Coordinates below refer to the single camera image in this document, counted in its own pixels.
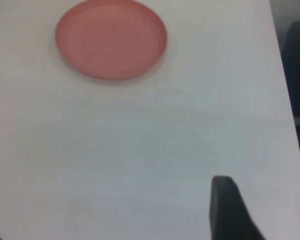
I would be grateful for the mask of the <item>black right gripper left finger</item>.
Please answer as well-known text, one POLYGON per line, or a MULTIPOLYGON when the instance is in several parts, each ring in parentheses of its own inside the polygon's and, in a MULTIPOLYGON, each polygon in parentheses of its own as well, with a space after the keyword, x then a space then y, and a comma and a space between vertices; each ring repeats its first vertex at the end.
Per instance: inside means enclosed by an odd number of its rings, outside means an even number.
POLYGON ((213 240, 263 240, 235 181, 216 175, 211 181, 209 222, 213 240))

